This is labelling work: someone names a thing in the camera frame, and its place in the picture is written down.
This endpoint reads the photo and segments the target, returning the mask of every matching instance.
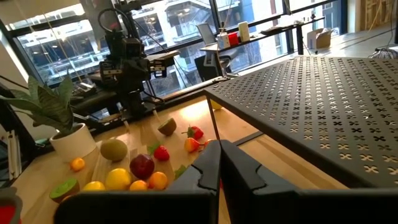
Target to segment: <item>potted plant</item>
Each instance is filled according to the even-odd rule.
[[[58,133],[50,138],[50,142],[65,162],[83,157],[95,149],[96,143],[86,124],[73,123],[70,106],[73,83],[68,75],[56,91],[47,85],[40,85],[33,77],[29,77],[28,87],[30,94],[20,90],[10,90],[15,98],[2,97],[2,99],[24,110],[16,112],[32,118],[34,127],[48,125],[55,128]]]

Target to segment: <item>office chair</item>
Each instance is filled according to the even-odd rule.
[[[211,31],[208,23],[199,24],[197,25],[197,27],[205,45],[211,45],[217,43],[217,40],[214,37],[214,34]],[[236,58],[236,56],[238,56],[238,50],[237,49],[227,50],[225,52],[220,53],[219,56],[220,56],[221,66],[226,70],[226,72],[231,72],[229,66],[231,65],[232,60]]]

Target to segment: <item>white bottle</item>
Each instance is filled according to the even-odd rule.
[[[248,22],[240,22],[238,24],[239,35],[241,36],[241,42],[246,42],[250,40],[249,24]]]
[[[217,38],[219,42],[218,46],[220,49],[225,49],[231,46],[231,44],[229,44],[229,38],[226,32],[221,32],[220,34],[217,35]]]

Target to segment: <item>white pot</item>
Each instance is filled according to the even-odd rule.
[[[68,136],[58,138],[58,133],[50,138],[51,145],[64,162],[84,157],[97,146],[86,124],[81,123],[78,126],[80,128]]]

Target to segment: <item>cardboard box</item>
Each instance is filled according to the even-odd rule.
[[[313,30],[307,33],[307,46],[309,49],[322,49],[330,46],[330,39],[332,30],[322,33],[323,28]]]

